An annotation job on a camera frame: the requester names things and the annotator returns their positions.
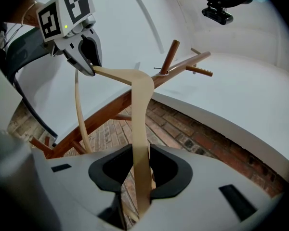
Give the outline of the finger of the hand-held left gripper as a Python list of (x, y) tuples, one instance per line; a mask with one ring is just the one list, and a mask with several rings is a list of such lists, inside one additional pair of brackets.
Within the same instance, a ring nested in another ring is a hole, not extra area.
[(83, 42), (82, 38), (59, 38), (55, 40), (55, 45), (73, 67), (86, 76), (94, 76), (93, 67), (81, 49)]
[(102, 66), (101, 42), (94, 30), (87, 30), (80, 35), (79, 52), (93, 66)]

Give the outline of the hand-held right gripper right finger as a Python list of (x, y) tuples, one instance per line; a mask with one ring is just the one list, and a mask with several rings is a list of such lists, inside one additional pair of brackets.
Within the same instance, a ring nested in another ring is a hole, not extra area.
[(150, 150), (163, 183), (137, 231), (251, 231), (281, 199), (217, 159), (167, 146)]

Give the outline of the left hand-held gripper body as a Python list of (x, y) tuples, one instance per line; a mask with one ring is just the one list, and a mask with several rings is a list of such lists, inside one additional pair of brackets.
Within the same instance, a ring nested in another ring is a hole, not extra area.
[(92, 0), (50, 0), (38, 9), (39, 27), (49, 54), (55, 56), (67, 47), (80, 47), (85, 56), (95, 55), (94, 12)]

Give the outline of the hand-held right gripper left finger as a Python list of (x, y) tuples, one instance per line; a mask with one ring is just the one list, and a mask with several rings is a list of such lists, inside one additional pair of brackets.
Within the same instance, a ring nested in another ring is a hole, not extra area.
[(58, 186), (90, 213), (106, 223), (126, 230), (121, 203), (121, 186), (132, 167), (130, 144), (92, 154), (46, 159), (39, 149), (32, 149), (40, 159), (39, 169), (49, 172)]

